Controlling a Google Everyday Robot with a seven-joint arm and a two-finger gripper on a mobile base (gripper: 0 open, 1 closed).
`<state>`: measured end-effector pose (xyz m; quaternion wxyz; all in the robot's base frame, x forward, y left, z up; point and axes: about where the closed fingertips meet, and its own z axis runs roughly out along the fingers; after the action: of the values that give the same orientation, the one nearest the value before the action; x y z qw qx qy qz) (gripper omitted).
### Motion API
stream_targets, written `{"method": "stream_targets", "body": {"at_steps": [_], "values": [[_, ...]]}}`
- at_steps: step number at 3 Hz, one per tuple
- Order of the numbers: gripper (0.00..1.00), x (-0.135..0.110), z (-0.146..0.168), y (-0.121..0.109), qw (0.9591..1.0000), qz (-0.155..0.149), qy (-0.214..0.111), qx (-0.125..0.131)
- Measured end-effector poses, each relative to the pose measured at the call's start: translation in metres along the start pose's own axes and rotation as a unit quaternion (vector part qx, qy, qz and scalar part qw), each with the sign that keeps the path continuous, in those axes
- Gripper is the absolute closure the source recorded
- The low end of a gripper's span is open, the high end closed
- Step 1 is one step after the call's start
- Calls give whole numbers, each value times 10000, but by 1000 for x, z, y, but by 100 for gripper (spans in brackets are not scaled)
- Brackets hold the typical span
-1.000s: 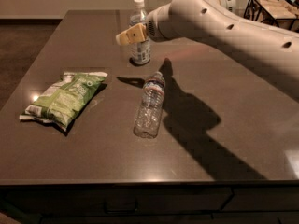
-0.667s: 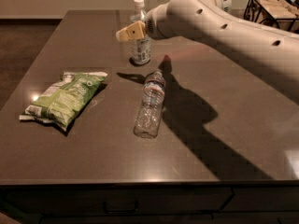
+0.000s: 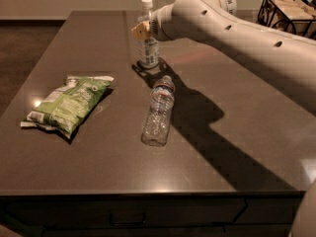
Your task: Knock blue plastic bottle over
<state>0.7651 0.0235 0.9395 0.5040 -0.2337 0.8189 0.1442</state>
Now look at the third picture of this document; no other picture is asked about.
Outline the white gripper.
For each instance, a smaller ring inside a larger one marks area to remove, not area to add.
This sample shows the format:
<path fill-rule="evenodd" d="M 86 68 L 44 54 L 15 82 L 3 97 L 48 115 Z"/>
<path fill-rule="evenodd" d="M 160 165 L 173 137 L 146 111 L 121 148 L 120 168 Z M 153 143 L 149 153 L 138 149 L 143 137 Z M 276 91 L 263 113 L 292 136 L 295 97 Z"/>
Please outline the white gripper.
<path fill-rule="evenodd" d="M 136 40 L 148 40 L 151 35 L 159 41 L 173 39 L 173 5 L 166 5 L 152 13 L 150 23 L 141 22 L 131 29 L 131 33 Z"/>

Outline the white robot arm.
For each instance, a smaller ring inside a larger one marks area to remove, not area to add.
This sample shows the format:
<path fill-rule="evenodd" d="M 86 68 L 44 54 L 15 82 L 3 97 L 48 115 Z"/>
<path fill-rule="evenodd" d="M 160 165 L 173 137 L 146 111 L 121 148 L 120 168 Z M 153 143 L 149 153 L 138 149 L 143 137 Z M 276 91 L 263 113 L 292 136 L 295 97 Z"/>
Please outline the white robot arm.
<path fill-rule="evenodd" d="M 150 13 L 132 34 L 212 46 L 314 114 L 316 43 L 240 20 L 235 9 L 236 0 L 176 0 Z"/>

